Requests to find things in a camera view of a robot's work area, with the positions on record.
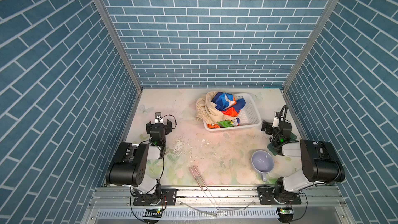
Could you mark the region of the beige shorts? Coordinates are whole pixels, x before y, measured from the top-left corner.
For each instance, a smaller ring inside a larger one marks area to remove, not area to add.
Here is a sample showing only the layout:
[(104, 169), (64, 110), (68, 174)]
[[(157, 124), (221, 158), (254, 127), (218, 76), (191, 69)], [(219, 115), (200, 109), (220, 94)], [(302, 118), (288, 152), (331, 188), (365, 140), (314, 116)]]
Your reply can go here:
[(222, 111), (216, 109), (216, 103), (212, 99), (218, 92), (208, 92), (204, 97), (199, 98), (196, 102), (197, 121), (204, 121), (206, 124), (217, 124), (220, 121), (235, 120), (236, 117), (225, 115)]

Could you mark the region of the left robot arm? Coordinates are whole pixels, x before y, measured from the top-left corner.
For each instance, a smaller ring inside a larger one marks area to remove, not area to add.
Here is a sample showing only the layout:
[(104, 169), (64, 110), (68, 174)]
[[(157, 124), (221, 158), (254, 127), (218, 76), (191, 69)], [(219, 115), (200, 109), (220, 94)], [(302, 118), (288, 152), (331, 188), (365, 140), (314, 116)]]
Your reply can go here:
[(146, 124), (149, 139), (138, 145), (121, 143), (106, 171), (107, 184), (129, 186), (141, 195), (161, 194), (160, 179), (147, 175), (146, 166), (149, 160), (164, 160), (166, 136), (173, 131), (173, 124), (164, 117), (154, 123)]

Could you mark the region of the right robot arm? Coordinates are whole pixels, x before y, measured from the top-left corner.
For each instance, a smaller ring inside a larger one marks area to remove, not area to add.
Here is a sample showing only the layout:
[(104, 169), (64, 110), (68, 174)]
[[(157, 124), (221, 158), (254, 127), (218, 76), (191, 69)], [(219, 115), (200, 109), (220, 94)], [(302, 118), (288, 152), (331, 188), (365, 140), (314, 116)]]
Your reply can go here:
[(329, 142), (294, 140), (292, 123), (283, 108), (275, 113), (273, 122), (262, 121), (261, 131), (269, 135), (268, 150), (283, 157), (300, 158), (301, 168), (292, 175), (280, 177), (275, 183), (274, 197), (295, 197), (302, 190), (317, 185), (340, 183), (346, 174)]

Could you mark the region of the rainbow coloured shorts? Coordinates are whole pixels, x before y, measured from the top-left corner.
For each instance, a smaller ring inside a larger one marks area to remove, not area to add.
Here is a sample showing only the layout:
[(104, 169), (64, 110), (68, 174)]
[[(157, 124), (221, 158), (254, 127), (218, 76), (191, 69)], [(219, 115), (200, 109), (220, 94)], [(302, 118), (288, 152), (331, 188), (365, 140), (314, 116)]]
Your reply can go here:
[(245, 99), (237, 99), (234, 94), (218, 92), (212, 99), (216, 103), (216, 109), (222, 111), (225, 115), (236, 117), (235, 120), (220, 121), (217, 124), (207, 124), (210, 129), (232, 128), (240, 126), (239, 114), (246, 106)]

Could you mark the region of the lavender mug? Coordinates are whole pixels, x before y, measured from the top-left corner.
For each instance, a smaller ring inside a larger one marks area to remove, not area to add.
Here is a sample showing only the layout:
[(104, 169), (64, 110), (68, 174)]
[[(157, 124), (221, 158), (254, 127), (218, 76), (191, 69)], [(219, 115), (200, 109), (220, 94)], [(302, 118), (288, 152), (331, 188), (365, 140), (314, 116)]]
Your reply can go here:
[(263, 182), (267, 181), (267, 175), (275, 167), (273, 157), (264, 150), (255, 151), (251, 157), (251, 163), (254, 170), (261, 175)]

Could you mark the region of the white plastic basket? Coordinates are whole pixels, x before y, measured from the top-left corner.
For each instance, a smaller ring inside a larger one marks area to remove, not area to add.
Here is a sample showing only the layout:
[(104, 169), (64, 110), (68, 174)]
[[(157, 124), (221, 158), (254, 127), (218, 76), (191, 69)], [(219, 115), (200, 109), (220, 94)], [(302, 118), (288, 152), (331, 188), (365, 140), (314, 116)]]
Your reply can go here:
[(243, 130), (243, 129), (258, 127), (261, 124), (260, 113), (252, 96), (247, 93), (231, 93), (231, 94), (234, 94), (237, 99), (245, 99), (246, 101), (246, 106), (239, 114), (240, 126), (232, 128), (210, 129), (207, 127), (207, 124), (203, 121), (203, 125), (207, 131), (220, 132), (220, 131), (232, 131), (232, 130), (235, 131), (240, 129)]

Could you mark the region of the pink chopstick pair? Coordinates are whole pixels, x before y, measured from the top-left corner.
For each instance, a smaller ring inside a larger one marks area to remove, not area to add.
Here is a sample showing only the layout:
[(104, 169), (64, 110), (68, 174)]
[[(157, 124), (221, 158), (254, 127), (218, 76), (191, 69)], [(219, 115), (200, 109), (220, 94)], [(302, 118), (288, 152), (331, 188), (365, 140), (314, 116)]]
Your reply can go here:
[(206, 183), (205, 183), (203, 177), (201, 176), (201, 174), (199, 173), (198, 169), (195, 166), (192, 166), (189, 168), (189, 170), (190, 170), (190, 173), (192, 174), (194, 180), (196, 181), (196, 183), (198, 184), (198, 186), (200, 187), (200, 189), (202, 190), (204, 195), (208, 198), (210, 203), (214, 206), (214, 208), (217, 211), (220, 210), (219, 205), (217, 204), (214, 196), (212, 195), (212, 192), (206, 185)]

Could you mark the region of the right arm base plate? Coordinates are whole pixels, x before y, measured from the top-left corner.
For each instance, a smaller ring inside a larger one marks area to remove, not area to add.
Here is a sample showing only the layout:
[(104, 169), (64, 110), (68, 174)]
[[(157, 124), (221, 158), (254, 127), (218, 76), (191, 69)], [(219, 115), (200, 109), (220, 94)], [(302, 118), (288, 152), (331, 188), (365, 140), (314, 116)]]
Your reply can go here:
[(275, 189), (271, 186), (259, 186), (257, 193), (261, 205), (302, 204), (298, 193), (287, 192), (282, 188)]

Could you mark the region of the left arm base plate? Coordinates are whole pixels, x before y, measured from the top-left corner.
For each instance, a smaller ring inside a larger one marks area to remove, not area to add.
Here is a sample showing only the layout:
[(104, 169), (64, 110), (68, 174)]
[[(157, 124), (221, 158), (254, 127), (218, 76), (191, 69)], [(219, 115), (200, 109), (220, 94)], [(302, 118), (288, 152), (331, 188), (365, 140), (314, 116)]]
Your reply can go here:
[(177, 189), (165, 188), (157, 189), (153, 194), (141, 194), (135, 192), (132, 197), (134, 206), (150, 206), (150, 205), (175, 205), (177, 199)]

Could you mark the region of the aluminium front rail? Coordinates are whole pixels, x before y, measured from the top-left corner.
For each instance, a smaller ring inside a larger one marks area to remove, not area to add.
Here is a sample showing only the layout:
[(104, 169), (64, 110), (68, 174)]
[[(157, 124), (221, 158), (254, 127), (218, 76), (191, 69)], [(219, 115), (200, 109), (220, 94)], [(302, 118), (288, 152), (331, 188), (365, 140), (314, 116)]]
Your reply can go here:
[[(345, 206), (340, 191), (335, 186), (317, 186), (304, 190), (296, 200), (290, 202), (276, 201), (271, 187), (254, 186), (171, 186), (163, 189), (163, 206), (171, 207), (210, 207), (227, 208), (236, 206)], [(134, 197), (127, 187), (96, 188), (89, 203), (95, 208), (127, 208), (134, 206)]]

